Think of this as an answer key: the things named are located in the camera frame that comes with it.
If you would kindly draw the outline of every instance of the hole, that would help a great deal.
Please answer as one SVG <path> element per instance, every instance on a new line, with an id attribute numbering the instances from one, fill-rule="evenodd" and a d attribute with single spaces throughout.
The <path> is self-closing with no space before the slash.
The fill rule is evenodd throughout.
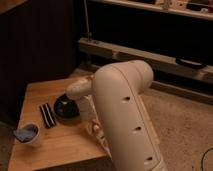
<path id="1" fill-rule="evenodd" d="M 130 101 L 130 97 L 129 97 L 129 96 L 124 97 L 122 101 L 123 101 L 124 103 L 126 103 L 126 102 Z"/>
<path id="2" fill-rule="evenodd" d="M 136 134 L 137 132 L 141 131 L 141 129 L 142 128 L 140 126 L 138 126 L 133 130 L 133 133 Z"/>
<path id="3" fill-rule="evenodd" d="M 152 161 L 152 157 L 149 157 L 146 159 L 147 161 Z"/>
<path id="4" fill-rule="evenodd" d="M 151 161 L 152 161 L 152 157 L 148 157 L 145 161 L 144 161 L 144 164 L 145 165 L 148 165 Z"/>
<path id="5" fill-rule="evenodd" d="M 137 128 L 135 128 L 135 131 L 140 131 L 141 130 L 141 127 L 139 126 L 139 127 L 137 127 Z"/>

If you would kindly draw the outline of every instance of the wall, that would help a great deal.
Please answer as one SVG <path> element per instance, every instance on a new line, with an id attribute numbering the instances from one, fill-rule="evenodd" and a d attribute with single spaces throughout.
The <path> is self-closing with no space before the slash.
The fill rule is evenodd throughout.
<path id="1" fill-rule="evenodd" d="M 72 0 L 29 0 L 0 15 L 0 120 L 18 121 L 29 82 L 67 77 L 76 49 Z"/>

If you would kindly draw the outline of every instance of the small bowl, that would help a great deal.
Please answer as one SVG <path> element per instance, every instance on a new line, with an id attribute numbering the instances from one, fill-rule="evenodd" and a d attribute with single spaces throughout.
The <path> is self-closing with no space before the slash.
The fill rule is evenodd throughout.
<path id="1" fill-rule="evenodd" d="M 62 94 L 56 99 L 54 112 L 59 121 L 69 121 L 80 115 L 76 102 L 70 100 L 66 94 Z"/>

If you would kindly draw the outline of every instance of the wooden tabletop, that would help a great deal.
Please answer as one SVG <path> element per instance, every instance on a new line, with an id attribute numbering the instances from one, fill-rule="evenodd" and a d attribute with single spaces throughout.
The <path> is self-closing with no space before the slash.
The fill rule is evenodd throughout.
<path id="1" fill-rule="evenodd" d="M 90 137 L 80 121 L 73 119 L 69 124 L 57 122 L 55 127 L 46 129 L 39 106 L 55 100 L 65 92 L 65 88 L 79 78 L 32 83 L 27 87 L 18 127 L 28 122 L 40 126 L 42 146 L 27 147 L 14 141 L 9 162 L 9 171 L 38 170 L 106 156 L 100 145 Z"/>

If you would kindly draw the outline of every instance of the cable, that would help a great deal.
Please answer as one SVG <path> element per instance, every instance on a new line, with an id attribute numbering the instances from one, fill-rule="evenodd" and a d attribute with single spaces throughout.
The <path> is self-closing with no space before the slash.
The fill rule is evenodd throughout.
<path id="1" fill-rule="evenodd" d="M 204 162 L 204 158 L 205 158 L 205 156 L 206 156 L 206 154 L 209 152 L 209 151 L 211 151 L 211 150 L 213 150 L 213 147 L 212 148 L 209 148 L 208 150 L 206 150 L 206 152 L 203 154 L 203 156 L 202 156 L 202 159 L 201 159 L 201 171 L 204 171 L 204 169 L 203 169 L 203 162 Z"/>

